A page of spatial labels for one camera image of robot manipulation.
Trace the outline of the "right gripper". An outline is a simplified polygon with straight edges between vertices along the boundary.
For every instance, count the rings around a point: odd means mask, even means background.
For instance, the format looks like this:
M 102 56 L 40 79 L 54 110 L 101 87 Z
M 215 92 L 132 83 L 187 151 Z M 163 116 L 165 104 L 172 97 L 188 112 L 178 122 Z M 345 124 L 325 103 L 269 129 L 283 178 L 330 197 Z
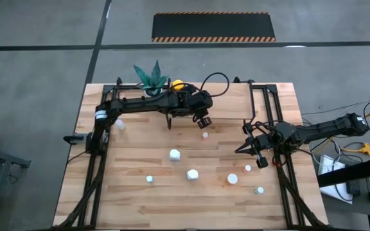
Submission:
M 245 140 L 245 143 L 242 144 L 239 148 L 237 148 L 234 152 L 235 153 L 244 153 L 250 154 L 251 156 L 257 156 L 257 166 L 262 169 L 269 165 L 267 159 L 262 156 L 260 153 L 261 150 L 268 150 L 270 149 L 272 139 L 271 136 L 263 133 L 259 136 L 253 136 L 254 127 L 250 123 L 243 124 L 243 131 L 248 136 Z

